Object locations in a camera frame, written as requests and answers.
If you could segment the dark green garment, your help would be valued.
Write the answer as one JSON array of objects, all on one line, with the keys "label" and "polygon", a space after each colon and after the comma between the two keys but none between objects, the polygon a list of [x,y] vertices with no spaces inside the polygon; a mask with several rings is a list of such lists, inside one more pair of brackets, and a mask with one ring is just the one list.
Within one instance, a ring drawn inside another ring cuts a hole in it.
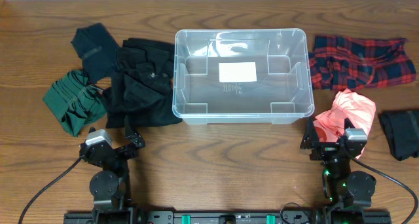
[{"label": "dark green garment", "polygon": [[73,137],[106,114],[101,94],[81,70],[69,71],[53,83],[43,101],[63,130]]}]

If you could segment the large black garment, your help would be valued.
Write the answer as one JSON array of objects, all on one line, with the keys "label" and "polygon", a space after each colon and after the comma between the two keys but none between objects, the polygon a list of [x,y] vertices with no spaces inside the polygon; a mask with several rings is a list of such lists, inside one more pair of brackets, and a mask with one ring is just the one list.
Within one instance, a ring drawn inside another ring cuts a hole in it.
[{"label": "large black garment", "polygon": [[126,119],[135,127],[180,123],[172,111],[174,45],[129,38],[116,57],[117,72],[102,94],[106,127],[122,128]]}]

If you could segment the small black cloth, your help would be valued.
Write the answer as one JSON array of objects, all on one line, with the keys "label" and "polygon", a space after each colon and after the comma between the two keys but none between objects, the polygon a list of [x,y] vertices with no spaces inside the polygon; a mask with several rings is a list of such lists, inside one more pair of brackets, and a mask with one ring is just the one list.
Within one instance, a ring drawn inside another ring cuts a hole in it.
[{"label": "small black cloth", "polygon": [[91,83],[112,77],[118,70],[118,43],[102,23],[79,28],[71,41]]}]

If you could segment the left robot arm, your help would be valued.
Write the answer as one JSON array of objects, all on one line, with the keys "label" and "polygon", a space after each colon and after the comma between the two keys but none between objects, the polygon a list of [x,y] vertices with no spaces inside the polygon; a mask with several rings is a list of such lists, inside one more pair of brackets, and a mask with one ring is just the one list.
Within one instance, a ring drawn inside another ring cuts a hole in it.
[{"label": "left robot arm", "polygon": [[112,147],[112,139],[104,130],[91,128],[79,155],[102,171],[90,180],[94,197],[93,223],[135,223],[136,211],[131,205],[130,169],[128,160],[136,158],[145,141],[128,117],[124,119],[125,139],[129,143]]}]

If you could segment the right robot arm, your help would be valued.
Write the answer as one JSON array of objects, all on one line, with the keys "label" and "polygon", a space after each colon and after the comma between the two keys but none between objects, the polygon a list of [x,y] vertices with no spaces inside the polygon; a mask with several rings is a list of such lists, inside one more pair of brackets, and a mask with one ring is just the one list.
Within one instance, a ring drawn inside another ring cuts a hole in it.
[{"label": "right robot arm", "polygon": [[362,172],[352,171],[355,160],[367,143],[367,135],[344,119],[344,133],[335,142],[320,141],[316,127],[308,119],[300,148],[310,150],[310,160],[323,166],[323,193],[331,203],[311,215],[311,223],[364,223],[364,209],[371,207],[376,179]]}]

